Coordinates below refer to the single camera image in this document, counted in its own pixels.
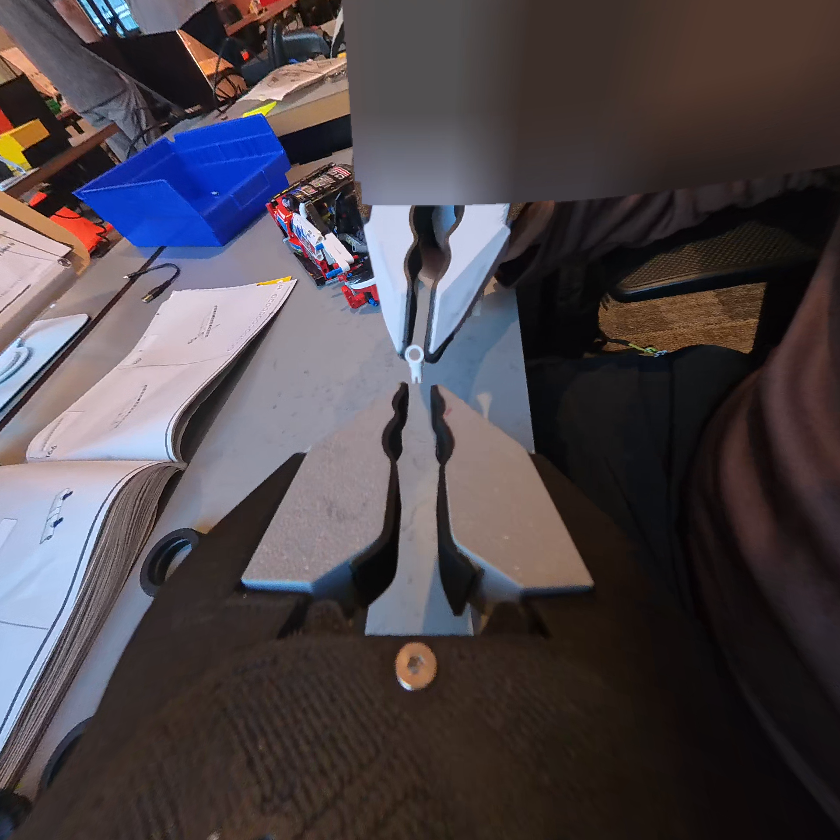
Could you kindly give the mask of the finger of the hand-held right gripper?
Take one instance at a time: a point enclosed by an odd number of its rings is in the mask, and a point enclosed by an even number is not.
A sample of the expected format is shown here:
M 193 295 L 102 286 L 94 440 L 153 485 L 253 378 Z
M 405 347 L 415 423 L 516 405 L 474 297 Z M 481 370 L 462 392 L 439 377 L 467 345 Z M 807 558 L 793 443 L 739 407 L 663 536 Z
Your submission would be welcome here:
M 364 223 L 381 313 L 400 357 L 413 340 L 422 265 L 415 211 L 413 205 L 372 205 Z
M 435 206 L 432 226 L 445 265 L 429 297 L 423 351 L 439 361 L 505 255 L 511 205 Z

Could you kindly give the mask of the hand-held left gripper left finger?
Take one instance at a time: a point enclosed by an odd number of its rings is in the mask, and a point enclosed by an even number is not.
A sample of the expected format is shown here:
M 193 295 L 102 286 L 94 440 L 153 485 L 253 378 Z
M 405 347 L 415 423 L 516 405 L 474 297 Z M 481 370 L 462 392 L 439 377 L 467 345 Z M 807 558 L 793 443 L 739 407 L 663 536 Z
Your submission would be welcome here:
M 305 454 L 242 573 L 257 592 L 372 604 L 396 574 L 409 388 L 374 400 Z

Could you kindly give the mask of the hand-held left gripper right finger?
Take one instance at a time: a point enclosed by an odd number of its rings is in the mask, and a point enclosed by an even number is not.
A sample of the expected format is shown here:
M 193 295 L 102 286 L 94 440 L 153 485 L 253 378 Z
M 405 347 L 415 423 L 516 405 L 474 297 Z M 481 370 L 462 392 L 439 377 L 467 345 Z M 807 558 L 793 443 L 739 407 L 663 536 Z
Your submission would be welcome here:
M 594 581 L 531 454 L 434 385 L 437 567 L 453 614 L 590 592 Z

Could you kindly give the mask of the person's right forearm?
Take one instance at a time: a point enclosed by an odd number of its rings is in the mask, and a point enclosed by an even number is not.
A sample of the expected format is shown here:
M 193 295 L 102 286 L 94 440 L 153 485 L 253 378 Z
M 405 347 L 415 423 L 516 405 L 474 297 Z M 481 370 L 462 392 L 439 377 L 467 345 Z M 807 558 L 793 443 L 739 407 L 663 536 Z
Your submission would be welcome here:
M 730 209 L 751 209 L 811 187 L 838 185 L 838 166 L 787 175 L 573 202 L 515 206 L 507 253 L 496 272 L 506 288 L 541 280 L 575 261 L 651 245 Z

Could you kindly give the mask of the grey desk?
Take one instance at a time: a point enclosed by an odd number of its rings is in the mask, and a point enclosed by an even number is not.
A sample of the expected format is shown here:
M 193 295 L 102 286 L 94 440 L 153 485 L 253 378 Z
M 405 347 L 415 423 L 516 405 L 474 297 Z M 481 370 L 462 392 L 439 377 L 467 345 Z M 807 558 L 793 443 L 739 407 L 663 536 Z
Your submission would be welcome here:
M 95 385 L 141 337 L 158 301 L 141 301 L 163 271 L 120 280 L 152 249 L 120 243 L 56 304 L 55 314 L 99 316 L 49 377 L 17 405 L 2 428 L 2 464 L 21 463 L 30 441 Z M 171 248 L 160 262 L 182 273 L 175 291 L 232 287 L 288 275 L 299 278 L 283 309 L 215 393 L 196 411 L 184 440 L 188 467 L 167 487 L 154 530 L 118 600 L 35 752 L 9 783 L 34 800 L 46 765 L 96 711 L 123 650 L 152 599 L 141 585 L 146 554 L 168 532 L 208 532 L 289 456 L 344 425 L 407 381 L 379 313 L 351 310 L 339 291 L 318 289 L 262 216 L 224 248 Z

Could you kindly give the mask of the red white brick race car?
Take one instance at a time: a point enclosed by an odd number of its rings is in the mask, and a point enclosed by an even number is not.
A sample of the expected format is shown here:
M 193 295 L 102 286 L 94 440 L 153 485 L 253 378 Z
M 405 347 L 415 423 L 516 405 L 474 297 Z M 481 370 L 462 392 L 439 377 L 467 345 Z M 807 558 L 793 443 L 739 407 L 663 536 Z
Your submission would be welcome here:
M 352 164 L 320 166 L 266 209 L 317 288 L 338 288 L 353 310 L 380 307 Z

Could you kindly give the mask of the grey office table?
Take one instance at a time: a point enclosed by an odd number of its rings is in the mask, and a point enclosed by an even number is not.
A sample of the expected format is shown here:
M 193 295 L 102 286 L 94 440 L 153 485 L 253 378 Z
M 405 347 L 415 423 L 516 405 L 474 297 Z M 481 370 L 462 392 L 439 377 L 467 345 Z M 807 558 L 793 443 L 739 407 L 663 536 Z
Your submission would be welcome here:
M 273 101 L 265 116 L 293 164 L 313 162 L 353 144 L 346 76 L 322 80 Z

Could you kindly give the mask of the narrow black rubber tire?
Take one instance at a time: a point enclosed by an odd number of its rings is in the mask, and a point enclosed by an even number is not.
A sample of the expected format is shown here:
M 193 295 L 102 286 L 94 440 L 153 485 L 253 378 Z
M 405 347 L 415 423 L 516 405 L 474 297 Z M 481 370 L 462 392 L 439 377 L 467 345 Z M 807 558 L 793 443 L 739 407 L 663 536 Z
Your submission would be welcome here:
M 200 543 L 202 534 L 192 528 L 166 533 L 147 552 L 140 570 L 143 592 L 155 598 L 162 585 Z

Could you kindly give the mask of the blue storage bin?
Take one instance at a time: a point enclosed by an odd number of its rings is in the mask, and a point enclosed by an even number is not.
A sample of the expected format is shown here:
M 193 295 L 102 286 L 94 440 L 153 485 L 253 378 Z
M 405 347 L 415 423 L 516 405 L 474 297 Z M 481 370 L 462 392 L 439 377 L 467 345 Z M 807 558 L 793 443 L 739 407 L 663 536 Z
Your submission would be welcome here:
M 220 247 L 288 185 L 261 114 L 162 138 L 74 192 L 137 248 Z

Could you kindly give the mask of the printed paper sheet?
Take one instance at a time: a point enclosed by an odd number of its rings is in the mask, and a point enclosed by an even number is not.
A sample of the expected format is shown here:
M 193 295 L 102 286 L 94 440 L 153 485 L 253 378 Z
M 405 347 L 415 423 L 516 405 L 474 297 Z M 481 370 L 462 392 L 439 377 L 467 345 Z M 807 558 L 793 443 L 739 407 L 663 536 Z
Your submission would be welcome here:
M 347 56 L 330 59 L 308 59 L 272 70 L 264 79 L 245 92 L 247 101 L 284 101 L 288 96 L 330 81 L 346 73 Z

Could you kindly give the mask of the open instruction booklet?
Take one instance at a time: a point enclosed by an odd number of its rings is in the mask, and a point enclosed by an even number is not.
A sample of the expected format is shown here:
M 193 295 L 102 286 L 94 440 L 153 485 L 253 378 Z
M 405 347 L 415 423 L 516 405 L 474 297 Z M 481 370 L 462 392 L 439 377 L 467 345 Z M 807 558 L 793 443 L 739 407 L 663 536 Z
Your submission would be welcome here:
M 126 357 L 1 470 L 1 779 L 16 785 L 185 466 L 196 407 L 297 280 L 174 291 Z

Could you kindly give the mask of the black office chair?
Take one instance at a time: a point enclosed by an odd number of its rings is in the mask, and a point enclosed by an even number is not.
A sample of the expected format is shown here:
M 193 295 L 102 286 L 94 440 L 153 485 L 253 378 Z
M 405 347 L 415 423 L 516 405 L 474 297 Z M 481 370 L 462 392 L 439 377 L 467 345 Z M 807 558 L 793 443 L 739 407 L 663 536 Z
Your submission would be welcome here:
M 597 264 L 604 290 L 637 302 L 805 280 L 838 218 L 838 191 L 809 187 L 730 207 L 650 245 L 617 248 Z

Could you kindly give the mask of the person's torso in brown shirt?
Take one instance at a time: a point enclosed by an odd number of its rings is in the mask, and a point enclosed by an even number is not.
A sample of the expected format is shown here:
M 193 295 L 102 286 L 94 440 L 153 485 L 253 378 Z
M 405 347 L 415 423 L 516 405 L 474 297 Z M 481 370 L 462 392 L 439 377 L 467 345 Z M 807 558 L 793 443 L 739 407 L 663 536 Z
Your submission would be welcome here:
M 714 413 L 686 497 L 696 599 L 783 761 L 838 828 L 839 230 L 783 339 Z

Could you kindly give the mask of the orange bag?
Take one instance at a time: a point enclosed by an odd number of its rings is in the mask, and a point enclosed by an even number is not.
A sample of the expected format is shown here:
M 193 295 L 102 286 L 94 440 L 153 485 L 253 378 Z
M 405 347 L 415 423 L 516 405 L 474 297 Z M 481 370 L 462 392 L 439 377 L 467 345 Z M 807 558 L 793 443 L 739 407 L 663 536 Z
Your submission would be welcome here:
M 75 235 L 92 257 L 104 256 L 112 247 L 109 238 L 112 226 L 109 224 L 90 220 L 66 207 L 53 213 L 50 219 Z

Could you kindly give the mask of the white tray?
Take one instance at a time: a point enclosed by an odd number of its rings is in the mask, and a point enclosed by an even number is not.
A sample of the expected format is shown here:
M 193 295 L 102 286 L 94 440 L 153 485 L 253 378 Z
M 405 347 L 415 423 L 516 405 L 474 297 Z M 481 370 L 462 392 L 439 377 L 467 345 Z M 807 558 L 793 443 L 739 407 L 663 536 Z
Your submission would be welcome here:
M 1 410 L 13 405 L 90 321 L 87 314 L 33 322 L 1 353 Z

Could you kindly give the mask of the wide black rubber tire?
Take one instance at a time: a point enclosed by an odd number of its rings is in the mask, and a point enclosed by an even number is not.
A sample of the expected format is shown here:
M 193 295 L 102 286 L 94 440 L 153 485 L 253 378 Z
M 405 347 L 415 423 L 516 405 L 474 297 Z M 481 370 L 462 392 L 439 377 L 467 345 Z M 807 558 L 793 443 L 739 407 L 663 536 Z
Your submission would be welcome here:
M 40 775 L 38 782 L 39 795 L 42 795 L 53 784 L 58 772 L 60 772 L 64 764 L 68 761 L 69 756 L 88 728 L 90 721 L 91 717 L 79 721 L 56 745 Z

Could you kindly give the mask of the clipped paper sheet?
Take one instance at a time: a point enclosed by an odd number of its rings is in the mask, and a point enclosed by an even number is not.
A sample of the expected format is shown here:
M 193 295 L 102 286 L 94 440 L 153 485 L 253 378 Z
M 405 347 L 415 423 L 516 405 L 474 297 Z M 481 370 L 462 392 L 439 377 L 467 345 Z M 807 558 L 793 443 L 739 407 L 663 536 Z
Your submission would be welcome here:
M 51 301 L 62 294 L 77 278 L 71 256 L 69 245 L 2 216 L 2 319 L 43 296 Z

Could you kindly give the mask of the yellow box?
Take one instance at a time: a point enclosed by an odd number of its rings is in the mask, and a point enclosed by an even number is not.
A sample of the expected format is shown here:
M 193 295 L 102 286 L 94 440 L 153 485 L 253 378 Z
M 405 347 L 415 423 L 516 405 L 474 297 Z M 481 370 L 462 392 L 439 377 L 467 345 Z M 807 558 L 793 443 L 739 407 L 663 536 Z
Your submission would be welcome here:
M 40 120 L 30 120 L 1 134 L 1 163 L 11 172 L 28 172 L 58 155 L 60 140 Z

